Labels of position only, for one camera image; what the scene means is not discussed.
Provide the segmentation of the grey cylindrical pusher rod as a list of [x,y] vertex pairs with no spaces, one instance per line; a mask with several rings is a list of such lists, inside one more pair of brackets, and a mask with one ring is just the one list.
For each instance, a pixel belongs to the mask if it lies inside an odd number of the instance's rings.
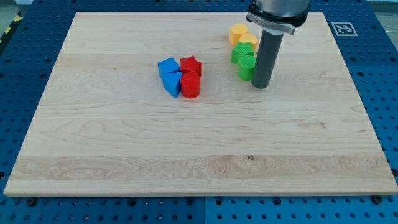
[[255,88],[265,89],[268,87],[283,36],[283,34],[274,35],[265,30],[262,31],[254,73],[251,80]]

